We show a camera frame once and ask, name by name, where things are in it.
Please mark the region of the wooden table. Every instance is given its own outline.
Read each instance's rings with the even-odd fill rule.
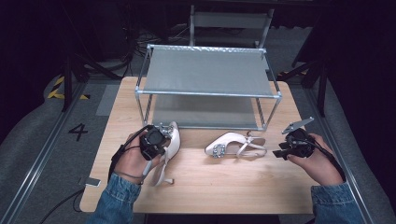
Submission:
[[[136,77],[126,77],[120,84],[90,175],[101,179],[102,183],[98,188],[85,189],[80,203],[84,212],[93,212],[96,208],[106,187],[111,156],[130,133],[142,127],[134,98],[136,81]],[[168,178],[175,179],[175,184],[163,183],[156,188],[150,187],[151,172],[134,203],[134,211],[165,214],[311,214],[310,187],[317,183],[303,169],[276,158],[272,152],[279,150],[278,144],[284,141],[281,131],[290,122],[301,120],[289,86],[284,82],[278,82],[278,85],[283,99],[268,130],[253,133],[266,139],[268,153],[265,157],[237,159],[229,155],[213,159],[204,153],[204,148],[228,130],[181,129],[180,151],[165,170]]]

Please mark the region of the yellow tape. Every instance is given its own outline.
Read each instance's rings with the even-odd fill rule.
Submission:
[[[53,85],[52,90],[47,98],[64,99],[64,94],[57,93],[59,87],[61,87],[63,82],[64,82],[64,75],[60,75],[56,80],[55,84]],[[90,98],[91,96],[89,94],[82,94],[79,97],[80,100],[89,100]]]

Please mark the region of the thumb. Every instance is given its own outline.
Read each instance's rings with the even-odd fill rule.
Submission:
[[[299,165],[299,166],[303,166],[304,162],[305,162],[304,158],[301,158],[301,157],[298,157],[298,156],[294,156],[294,155],[291,155],[291,154],[288,155],[288,160],[291,161],[292,163],[296,164],[296,165]]]

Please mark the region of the gray carpet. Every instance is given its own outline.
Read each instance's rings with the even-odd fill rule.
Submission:
[[[291,62],[309,32],[310,29],[299,28],[269,31],[265,47],[275,74],[292,69]],[[202,32],[198,36],[200,39],[197,43],[201,41],[205,43],[207,39],[212,41],[212,36],[214,35]],[[223,40],[251,47],[255,40],[253,36],[255,36],[254,32],[244,31],[239,35],[226,36]],[[141,62],[141,57],[134,57],[132,62],[134,75],[140,72]],[[302,118],[315,116],[317,112],[310,99],[312,94],[316,94],[316,88],[312,90],[313,93],[311,90],[304,90],[299,84],[300,80],[300,77],[288,80],[294,100]],[[49,93],[54,81],[49,83],[44,92],[45,96]],[[89,94],[91,99],[78,100],[70,112],[53,146],[49,160],[37,179],[35,187],[29,192],[22,210],[17,214],[15,223],[39,223],[53,206],[82,189],[78,180],[90,173],[106,127],[109,108],[114,103],[119,84],[118,81],[108,80],[100,75],[90,79],[84,94]],[[317,120],[307,125],[306,129],[311,133],[329,135],[335,139],[332,147],[339,148],[338,153],[342,155],[342,160],[356,179],[361,198],[371,217],[367,223],[396,223],[389,200],[365,163],[331,85],[327,89],[325,103],[326,119],[316,118]],[[52,128],[61,116],[62,106],[63,101],[60,99],[47,99],[46,103],[19,122],[0,146],[0,170],[2,171],[0,217],[6,213],[24,177],[34,164],[35,158],[46,144]],[[322,123],[328,124],[331,134],[326,132]],[[88,132],[83,133],[78,140],[78,134],[69,133],[69,131],[79,124],[85,125],[84,131]],[[75,203],[77,210],[78,203],[79,197]],[[88,215],[78,213],[73,209],[72,198],[57,208],[45,223],[84,223]],[[311,217],[312,215],[282,215],[279,216],[279,220],[281,224],[305,223]],[[134,223],[143,223],[144,220],[144,215],[136,214]]]

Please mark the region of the rhinestone buckle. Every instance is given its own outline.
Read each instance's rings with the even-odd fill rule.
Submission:
[[[213,147],[213,158],[222,158],[225,154],[225,145],[217,144]]]

